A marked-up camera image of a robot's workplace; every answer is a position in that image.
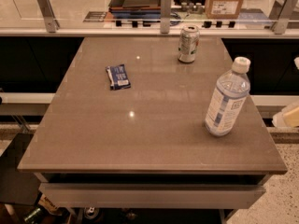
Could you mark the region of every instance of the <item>metal post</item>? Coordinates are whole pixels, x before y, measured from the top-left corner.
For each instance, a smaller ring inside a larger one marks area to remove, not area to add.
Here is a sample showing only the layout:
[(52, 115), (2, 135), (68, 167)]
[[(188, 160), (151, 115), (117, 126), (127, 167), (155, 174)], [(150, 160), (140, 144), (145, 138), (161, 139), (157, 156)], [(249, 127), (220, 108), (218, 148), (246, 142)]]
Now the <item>metal post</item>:
[(47, 32), (55, 33), (59, 29), (59, 23), (55, 19), (50, 0), (37, 0), (37, 3), (43, 14)]
[(272, 26), (272, 31), (277, 34), (284, 34), (287, 30), (290, 17), (292, 15), (293, 9), (295, 8), (298, 0), (285, 0), (280, 14), (278, 16), (278, 21), (276, 21)]
[(170, 30), (171, 0), (161, 0), (161, 23), (160, 32), (168, 34)]
[(30, 127), (27, 124), (25, 118), (23, 116), (11, 116), (15, 119), (15, 121), (18, 123), (19, 127), (21, 128), (21, 133), (31, 133)]

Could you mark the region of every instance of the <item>table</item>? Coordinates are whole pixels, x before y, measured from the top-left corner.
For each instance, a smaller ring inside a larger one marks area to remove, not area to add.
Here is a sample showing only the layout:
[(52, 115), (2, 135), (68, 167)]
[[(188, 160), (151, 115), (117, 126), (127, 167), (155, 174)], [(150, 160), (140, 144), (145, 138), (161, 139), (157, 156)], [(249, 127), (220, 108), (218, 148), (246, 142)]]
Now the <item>table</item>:
[[(216, 37), (194, 63), (177, 37), (85, 38), (19, 170), (66, 208), (249, 208), (287, 168), (249, 97), (222, 138), (203, 124), (219, 75), (232, 64)], [(132, 87), (111, 91), (106, 66), (124, 63)]]

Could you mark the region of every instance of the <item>black cabinet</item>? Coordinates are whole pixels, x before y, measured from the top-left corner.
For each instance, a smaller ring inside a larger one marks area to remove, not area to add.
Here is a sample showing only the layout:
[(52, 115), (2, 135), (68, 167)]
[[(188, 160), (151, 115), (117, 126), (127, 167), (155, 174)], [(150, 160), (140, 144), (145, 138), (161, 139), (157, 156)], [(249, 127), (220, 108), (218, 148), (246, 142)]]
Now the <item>black cabinet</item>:
[(0, 88), (56, 92), (82, 37), (0, 37)]
[(299, 95), (298, 39), (223, 39), (230, 56), (251, 60), (250, 94)]

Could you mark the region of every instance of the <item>gray table top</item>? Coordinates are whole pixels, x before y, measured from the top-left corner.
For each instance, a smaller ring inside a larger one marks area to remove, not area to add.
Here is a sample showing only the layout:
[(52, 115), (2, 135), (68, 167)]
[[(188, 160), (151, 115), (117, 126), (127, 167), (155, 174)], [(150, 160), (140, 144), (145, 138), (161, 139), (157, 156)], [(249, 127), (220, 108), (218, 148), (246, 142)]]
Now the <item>gray table top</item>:
[[(203, 120), (232, 63), (220, 39), (201, 38), (178, 61), (177, 37), (85, 38), (19, 169), (57, 173), (284, 174), (249, 97), (222, 138)], [(106, 66), (124, 63), (132, 88), (111, 91)]]

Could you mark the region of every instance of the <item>aluminum can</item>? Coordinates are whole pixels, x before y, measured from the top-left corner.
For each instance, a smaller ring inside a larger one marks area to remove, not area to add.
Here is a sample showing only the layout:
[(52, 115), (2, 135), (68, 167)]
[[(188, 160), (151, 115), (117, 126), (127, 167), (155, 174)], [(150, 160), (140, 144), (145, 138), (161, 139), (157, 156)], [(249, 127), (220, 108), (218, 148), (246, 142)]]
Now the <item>aluminum can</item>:
[(46, 211), (42, 206), (38, 206), (34, 210), (32, 210), (29, 214), (27, 214), (23, 220), (26, 224), (37, 224), (40, 223), (41, 220), (46, 215)]
[(192, 63), (196, 57), (198, 43), (198, 27), (195, 25), (184, 26), (178, 42), (178, 59), (183, 63)]

